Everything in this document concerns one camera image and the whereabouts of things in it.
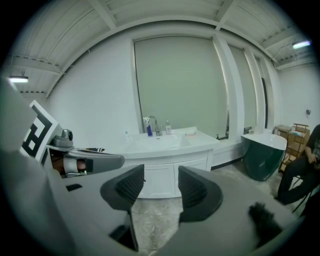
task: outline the chair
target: chair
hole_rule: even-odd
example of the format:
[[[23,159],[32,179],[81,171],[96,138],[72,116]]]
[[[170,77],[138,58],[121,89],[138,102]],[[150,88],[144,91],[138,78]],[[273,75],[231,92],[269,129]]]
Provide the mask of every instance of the chair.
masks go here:
[[[304,177],[301,176],[301,175],[297,175],[297,176],[295,176],[295,177],[297,178],[297,181],[296,181],[295,183],[293,183],[293,186],[292,186],[292,187],[294,187],[298,181],[304,179]],[[311,197],[312,192],[313,192],[313,190],[311,190],[311,192],[309,192],[308,194],[306,194],[306,195],[304,196],[304,198],[302,199],[302,201],[301,201],[301,202],[298,204],[298,206],[292,211],[292,213],[294,213],[294,212],[302,205],[302,203],[306,200],[307,197],[308,197],[308,199],[307,199],[306,201],[309,200],[309,198]]]

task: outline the sink basin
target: sink basin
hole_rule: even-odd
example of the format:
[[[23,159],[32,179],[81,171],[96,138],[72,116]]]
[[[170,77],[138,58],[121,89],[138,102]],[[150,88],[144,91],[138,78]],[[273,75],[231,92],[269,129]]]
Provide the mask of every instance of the sink basin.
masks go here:
[[[131,151],[161,151],[173,150],[190,146],[184,135],[173,134],[169,136],[146,137],[132,142],[127,148]]]

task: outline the ceiling light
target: ceiling light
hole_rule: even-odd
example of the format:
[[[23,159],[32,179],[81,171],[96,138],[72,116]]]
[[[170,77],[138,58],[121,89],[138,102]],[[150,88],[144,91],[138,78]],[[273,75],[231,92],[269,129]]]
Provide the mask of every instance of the ceiling light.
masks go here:
[[[309,46],[311,43],[309,41],[298,42],[293,45],[294,49],[298,49],[301,47]]]
[[[28,77],[27,76],[9,76],[9,80],[12,83],[27,83]]]

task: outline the white cabinet door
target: white cabinet door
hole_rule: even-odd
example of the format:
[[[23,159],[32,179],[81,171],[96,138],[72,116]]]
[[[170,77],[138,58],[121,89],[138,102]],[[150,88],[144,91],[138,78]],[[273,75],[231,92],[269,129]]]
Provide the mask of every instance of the white cabinet door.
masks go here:
[[[207,167],[207,159],[202,158],[199,160],[187,161],[187,162],[177,162],[173,165],[174,168],[174,180],[178,182],[178,175],[179,175],[179,166],[190,166],[193,168],[198,168],[201,170],[206,170]]]
[[[172,163],[145,165],[144,180],[139,198],[171,198],[176,194]]]

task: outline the person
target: person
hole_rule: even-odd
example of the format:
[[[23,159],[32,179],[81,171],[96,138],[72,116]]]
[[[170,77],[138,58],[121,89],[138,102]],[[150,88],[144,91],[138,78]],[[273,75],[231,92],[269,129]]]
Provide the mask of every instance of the person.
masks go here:
[[[290,189],[295,176],[301,176],[302,183]],[[291,204],[306,196],[319,184],[320,124],[314,128],[302,156],[286,166],[276,199],[284,205]]]

